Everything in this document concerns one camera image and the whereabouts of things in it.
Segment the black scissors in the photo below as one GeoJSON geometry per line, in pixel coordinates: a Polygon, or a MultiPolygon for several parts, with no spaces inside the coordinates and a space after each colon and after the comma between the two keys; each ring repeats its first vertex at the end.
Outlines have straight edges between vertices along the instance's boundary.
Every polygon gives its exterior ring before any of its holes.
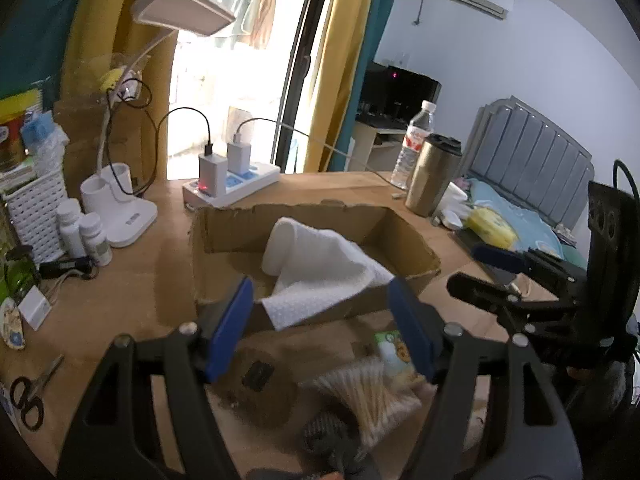
{"type": "Polygon", "coordinates": [[[64,361],[57,356],[35,379],[20,376],[10,387],[11,404],[20,412],[22,424],[31,432],[38,431],[44,419],[44,406],[40,394],[64,361]]]}

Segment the white textured towel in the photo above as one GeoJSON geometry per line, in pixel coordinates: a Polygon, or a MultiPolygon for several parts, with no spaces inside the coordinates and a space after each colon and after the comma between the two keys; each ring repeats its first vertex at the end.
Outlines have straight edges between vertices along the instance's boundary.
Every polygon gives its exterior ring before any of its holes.
{"type": "Polygon", "coordinates": [[[394,278],[341,234],[288,217],[271,230],[262,272],[276,280],[272,294],[262,300],[276,330],[309,320],[394,278]]]}

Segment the black flashlight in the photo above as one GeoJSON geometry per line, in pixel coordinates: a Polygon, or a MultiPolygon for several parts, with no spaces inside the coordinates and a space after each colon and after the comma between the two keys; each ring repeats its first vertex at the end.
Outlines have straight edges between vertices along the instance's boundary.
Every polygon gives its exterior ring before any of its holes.
{"type": "Polygon", "coordinates": [[[96,275],[96,266],[89,256],[85,256],[40,263],[38,273],[43,280],[55,280],[64,275],[90,280],[96,275]]]}

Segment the black monitor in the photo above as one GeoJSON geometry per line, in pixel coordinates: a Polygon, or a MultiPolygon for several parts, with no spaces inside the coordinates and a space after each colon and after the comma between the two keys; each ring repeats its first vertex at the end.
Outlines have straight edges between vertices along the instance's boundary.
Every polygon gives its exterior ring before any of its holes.
{"type": "Polygon", "coordinates": [[[442,85],[429,76],[371,62],[364,75],[356,119],[383,129],[405,129],[423,101],[437,103],[442,85]]]}

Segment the clear water bottle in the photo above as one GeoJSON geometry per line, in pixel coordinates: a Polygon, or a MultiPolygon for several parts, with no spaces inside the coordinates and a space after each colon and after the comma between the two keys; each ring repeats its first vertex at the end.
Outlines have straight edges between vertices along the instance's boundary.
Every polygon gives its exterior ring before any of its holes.
{"type": "Polygon", "coordinates": [[[392,177],[390,178],[393,185],[401,190],[408,188],[409,180],[414,166],[416,166],[423,143],[434,132],[435,110],[435,103],[424,100],[420,112],[409,122],[392,177]]]}

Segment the white pill bottle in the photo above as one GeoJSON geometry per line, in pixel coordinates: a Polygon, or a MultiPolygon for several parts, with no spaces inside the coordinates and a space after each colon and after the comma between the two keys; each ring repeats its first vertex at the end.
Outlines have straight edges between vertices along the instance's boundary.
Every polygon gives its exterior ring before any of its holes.
{"type": "Polygon", "coordinates": [[[77,198],[68,198],[58,204],[56,221],[66,252],[72,258],[82,258],[87,255],[84,242],[80,235],[80,220],[84,216],[77,198]]]}
{"type": "Polygon", "coordinates": [[[95,212],[84,214],[79,221],[79,233],[92,261],[100,268],[108,266],[112,262],[113,254],[100,216],[95,212]]]}

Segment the small white adapter box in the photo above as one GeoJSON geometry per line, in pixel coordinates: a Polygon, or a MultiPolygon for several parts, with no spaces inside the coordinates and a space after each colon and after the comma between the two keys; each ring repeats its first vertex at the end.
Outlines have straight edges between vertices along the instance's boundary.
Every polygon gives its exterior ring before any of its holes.
{"type": "Polygon", "coordinates": [[[34,285],[18,305],[18,310],[32,330],[39,330],[52,306],[42,291],[34,285]]]}

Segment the grey bed headboard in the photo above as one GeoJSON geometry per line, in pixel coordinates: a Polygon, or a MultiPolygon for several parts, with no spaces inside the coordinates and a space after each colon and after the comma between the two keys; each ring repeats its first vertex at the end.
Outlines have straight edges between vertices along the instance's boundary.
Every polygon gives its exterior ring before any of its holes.
{"type": "Polygon", "coordinates": [[[478,110],[458,173],[481,180],[549,226],[575,229],[594,179],[591,154],[515,96],[478,110]]]}

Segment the teal curtain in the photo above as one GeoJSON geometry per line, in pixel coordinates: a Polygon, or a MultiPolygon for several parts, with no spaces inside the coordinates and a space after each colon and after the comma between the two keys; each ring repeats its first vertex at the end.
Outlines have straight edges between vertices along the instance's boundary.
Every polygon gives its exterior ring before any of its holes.
{"type": "Polygon", "coordinates": [[[1,32],[1,95],[38,82],[55,101],[70,26],[79,0],[21,0],[1,32]]]}

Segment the yellow tissue pack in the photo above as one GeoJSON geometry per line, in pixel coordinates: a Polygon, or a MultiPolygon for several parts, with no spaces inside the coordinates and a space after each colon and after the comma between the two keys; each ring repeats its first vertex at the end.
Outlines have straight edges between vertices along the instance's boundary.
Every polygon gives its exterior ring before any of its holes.
{"type": "Polygon", "coordinates": [[[484,243],[501,249],[512,250],[518,241],[512,226],[488,207],[474,208],[465,220],[465,226],[484,243]]]}

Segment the white pill bottle right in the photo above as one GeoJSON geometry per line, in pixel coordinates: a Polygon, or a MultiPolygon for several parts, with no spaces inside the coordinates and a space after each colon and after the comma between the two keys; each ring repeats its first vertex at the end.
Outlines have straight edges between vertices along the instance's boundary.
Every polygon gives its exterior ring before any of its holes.
{"type": "Polygon", "coordinates": [[[108,266],[112,262],[113,254],[100,216],[95,212],[84,214],[79,221],[79,233],[92,261],[100,268],[108,266]]]}

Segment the yellow curtain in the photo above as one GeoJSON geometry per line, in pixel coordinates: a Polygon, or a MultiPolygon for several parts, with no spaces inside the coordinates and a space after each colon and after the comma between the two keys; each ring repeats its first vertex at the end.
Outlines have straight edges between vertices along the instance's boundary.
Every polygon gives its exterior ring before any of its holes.
{"type": "MultiPolygon", "coordinates": [[[[92,83],[81,73],[92,64],[100,73],[111,55],[135,54],[152,38],[126,15],[134,0],[78,0],[70,25],[61,72],[62,96],[88,96],[92,83]]],[[[304,170],[329,169],[342,140],[342,129],[355,80],[372,0],[331,0],[321,41],[317,95],[311,118],[304,170]]]]}

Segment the brown fuzzy plush pouch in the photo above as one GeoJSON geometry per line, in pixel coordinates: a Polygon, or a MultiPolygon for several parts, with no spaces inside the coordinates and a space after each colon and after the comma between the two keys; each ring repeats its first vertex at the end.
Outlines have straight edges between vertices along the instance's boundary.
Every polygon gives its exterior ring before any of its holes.
{"type": "Polygon", "coordinates": [[[213,390],[243,422],[262,429],[284,426],[298,393],[288,366],[268,352],[253,348],[235,351],[213,390]]]}

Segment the cotton swab zip bag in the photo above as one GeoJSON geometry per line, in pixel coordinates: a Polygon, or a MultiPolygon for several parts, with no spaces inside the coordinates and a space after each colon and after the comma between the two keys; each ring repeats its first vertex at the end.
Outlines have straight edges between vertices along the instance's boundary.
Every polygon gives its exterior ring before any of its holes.
{"type": "Polygon", "coordinates": [[[377,356],[343,364],[299,385],[333,396],[349,408],[358,422],[361,445],[368,451],[422,406],[410,388],[392,385],[377,356]]]}

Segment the cartoon tissue packet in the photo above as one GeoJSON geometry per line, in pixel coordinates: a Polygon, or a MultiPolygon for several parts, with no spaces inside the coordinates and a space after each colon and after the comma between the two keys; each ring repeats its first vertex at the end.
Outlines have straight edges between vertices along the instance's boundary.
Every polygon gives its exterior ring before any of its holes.
{"type": "Polygon", "coordinates": [[[385,376],[397,385],[415,384],[421,376],[414,368],[409,349],[398,330],[378,332],[374,336],[385,376]]]}

